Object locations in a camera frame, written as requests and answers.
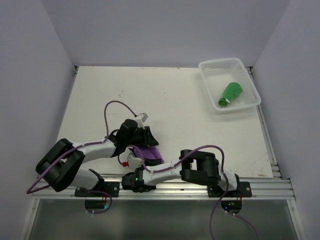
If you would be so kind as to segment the black and purple towel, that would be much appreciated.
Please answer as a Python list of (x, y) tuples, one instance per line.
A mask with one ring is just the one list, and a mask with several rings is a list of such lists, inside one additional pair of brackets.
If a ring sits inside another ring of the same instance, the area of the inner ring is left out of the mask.
[(157, 166), (164, 163), (164, 159), (156, 146), (150, 148), (134, 147), (131, 151), (136, 158), (143, 158), (146, 166)]

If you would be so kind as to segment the green microfiber towel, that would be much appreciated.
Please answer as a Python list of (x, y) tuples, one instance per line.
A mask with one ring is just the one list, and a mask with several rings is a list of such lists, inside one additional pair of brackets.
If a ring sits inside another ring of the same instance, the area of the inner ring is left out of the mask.
[(231, 82), (223, 91), (218, 105), (220, 107), (228, 106), (234, 99), (236, 99), (243, 92), (243, 88), (237, 82)]

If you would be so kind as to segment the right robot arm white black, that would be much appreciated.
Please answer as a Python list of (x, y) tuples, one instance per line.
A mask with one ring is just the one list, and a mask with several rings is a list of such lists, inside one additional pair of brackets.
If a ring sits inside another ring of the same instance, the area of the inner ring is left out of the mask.
[(181, 163), (161, 163), (159, 159), (145, 159), (140, 167), (122, 177), (123, 190), (134, 193), (146, 193), (156, 189), (156, 186), (165, 181), (180, 179), (184, 182), (218, 189), (227, 196), (235, 196), (240, 190), (238, 175), (222, 171), (215, 154), (190, 150), (182, 150), (180, 158), (188, 158)]

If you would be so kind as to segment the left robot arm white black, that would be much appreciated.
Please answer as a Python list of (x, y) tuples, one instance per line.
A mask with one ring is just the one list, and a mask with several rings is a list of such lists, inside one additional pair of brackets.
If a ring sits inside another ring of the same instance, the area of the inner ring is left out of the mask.
[(100, 141), (75, 144), (66, 138), (60, 139), (36, 165), (35, 171), (56, 192), (76, 187), (96, 197), (107, 190), (104, 179), (93, 169), (82, 170), (83, 163), (119, 157), (130, 148), (133, 156), (122, 166), (141, 166), (142, 161), (147, 166), (156, 166), (164, 162), (158, 144), (150, 127), (144, 126), (142, 120), (126, 119), (119, 129)]

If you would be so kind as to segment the white plastic basket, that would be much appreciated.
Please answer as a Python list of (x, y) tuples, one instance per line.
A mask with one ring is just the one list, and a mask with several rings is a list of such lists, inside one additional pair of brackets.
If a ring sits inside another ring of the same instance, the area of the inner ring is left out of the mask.
[(240, 59), (207, 60), (198, 67), (210, 102), (218, 113), (242, 111), (261, 104), (256, 86)]

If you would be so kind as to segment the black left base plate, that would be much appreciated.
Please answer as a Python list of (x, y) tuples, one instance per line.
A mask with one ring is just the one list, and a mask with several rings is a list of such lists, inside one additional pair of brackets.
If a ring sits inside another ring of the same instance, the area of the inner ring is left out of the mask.
[(107, 193), (112, 198), (117, 198), (119, 196), (120, 183), (116, 181), (104, 181), (99, 182), (97, 186), (90, 190), (83, 190), (82, 188), (76, 189), (74, 196), (83, 198), (98, 198), (107, 197)]

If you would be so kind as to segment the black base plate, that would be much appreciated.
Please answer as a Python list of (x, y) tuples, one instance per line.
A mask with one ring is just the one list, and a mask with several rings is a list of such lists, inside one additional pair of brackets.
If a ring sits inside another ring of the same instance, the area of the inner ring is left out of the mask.
[[(220, 198), (224, 192), (225, 191), (218, 185), (207, 187), (207, 194), (209, 198)], [(241, 181), (236, 190), (229, 190), (224, 195), (225, 198), (251, 198), (252, 196), (251, 185), (248, 181)]]
[(98, 198), (107, 197), (107, 193), (112, 198), (117, 198), (119, 196), (120, 183), (116, 181), (104, 181), (99, 182), (97, 186), (90, 190), (83, 190), (82, 188), (76, 189), (74, 196), (83, 198)]

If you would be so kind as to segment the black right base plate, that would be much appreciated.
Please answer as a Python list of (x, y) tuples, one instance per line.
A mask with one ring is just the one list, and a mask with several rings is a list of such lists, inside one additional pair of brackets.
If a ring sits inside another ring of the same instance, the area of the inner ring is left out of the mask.
[[(218, 185), (207, 187), (207, 194), (209, 198), (220, 198), (224, 192), (225, 191)], [(251, 185), (248, 181), (241, 181), (236, 190), (229, 190), (224, 195), (225, 198), (251, 198), (252, 196)]]

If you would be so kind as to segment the aluminium mounting rail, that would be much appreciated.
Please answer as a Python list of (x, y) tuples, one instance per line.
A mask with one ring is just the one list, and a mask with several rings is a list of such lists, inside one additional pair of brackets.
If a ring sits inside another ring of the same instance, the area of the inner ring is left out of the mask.
[[(252, 197), (248, 200), (294, 200), (295, 193), (290, 180), (280, 178), (242, 178), (249, 182)], [(68, 199), (75, 197), (75, 188), (68, 187), (61, 192), (46, 188), (33, 193), (34, 198)], [(159, 184), (155, 190), (135, 193), (120, 186), (116, 200), (205, 200), (208, 199), (206, 186), (195, 185), (181, 180), (169, 180)]]

